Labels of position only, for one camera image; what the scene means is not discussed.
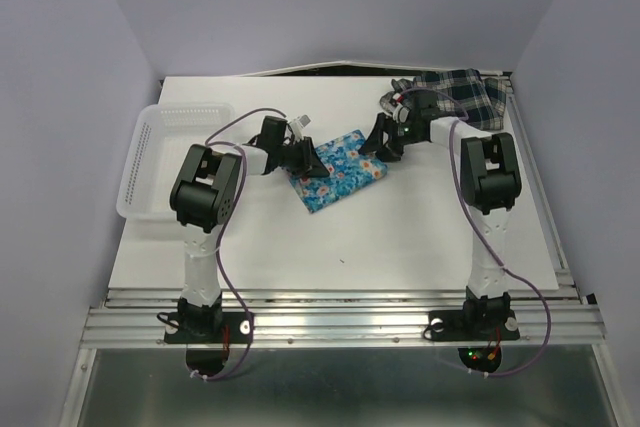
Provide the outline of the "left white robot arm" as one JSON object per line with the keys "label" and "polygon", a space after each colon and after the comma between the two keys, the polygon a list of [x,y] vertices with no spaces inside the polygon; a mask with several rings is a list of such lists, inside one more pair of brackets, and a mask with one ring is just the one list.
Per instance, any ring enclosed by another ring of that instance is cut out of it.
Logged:
{"label": "left white robot arm", "polygon": [[[260,132],[246,144],[210,140],[189,147],[171,189],[169,204],[183,228],[185,280],[174,312],[161,312],[167,344],[250,344],[253,314],[240,297],[240,312],[224,313],[221,243],[246,177],[267,175],[278,168],[297,177],[325,178],[328,169],[303,134],[310,123],[267,116]],[[226,152],[216,151],[216,145]]]}

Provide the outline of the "blue floral skirt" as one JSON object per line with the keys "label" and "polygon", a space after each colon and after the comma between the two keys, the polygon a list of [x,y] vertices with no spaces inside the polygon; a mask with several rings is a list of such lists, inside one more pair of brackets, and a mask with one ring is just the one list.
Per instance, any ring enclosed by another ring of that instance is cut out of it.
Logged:
{"label": "blue floral skirt", "polygon": [[318,146],[316,153],[329,172],[328,177],[294,178],[289,175],[289,183],[311,214],[387,175],[387,165],[374,154],[359,153],[364,142],[364,134],[360,130],[353,130]]}

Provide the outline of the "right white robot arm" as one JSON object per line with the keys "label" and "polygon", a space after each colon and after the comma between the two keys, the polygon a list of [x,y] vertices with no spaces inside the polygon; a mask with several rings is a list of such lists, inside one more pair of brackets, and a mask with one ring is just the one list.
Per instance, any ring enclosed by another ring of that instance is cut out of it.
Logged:
{"label": "right white robot arm", "polygon": [[503,334],[516,339],[503,260],[509,216],[522,191],[515,142],[509,133],[469,125],[459,101],[451,112],[440,109],[438,100],[448,97],[427,87],[394,93],[359,152],[390,163],[402,158],[406,146],[429,142],[449,153],[456,195],[473,231],[471,271],[462,306],[430,311],[424,338],[456,342]]}

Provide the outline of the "navy plaid skirt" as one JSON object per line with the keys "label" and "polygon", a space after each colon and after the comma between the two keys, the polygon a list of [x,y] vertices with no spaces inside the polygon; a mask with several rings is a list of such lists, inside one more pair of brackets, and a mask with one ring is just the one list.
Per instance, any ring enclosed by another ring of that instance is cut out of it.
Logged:
{"label": "navy plaid skirt", "polygon": [[460,117],[467,113],[467,122],[484,131],[504,128],[508,85],[496,77],[484,78],[473,68],[448,71],[421,71],[413,79],[391,81],[392,90],[379,101],[381,108],[392,115],[401,105],[411,108],[420,100],[436,100],[437,107]]}

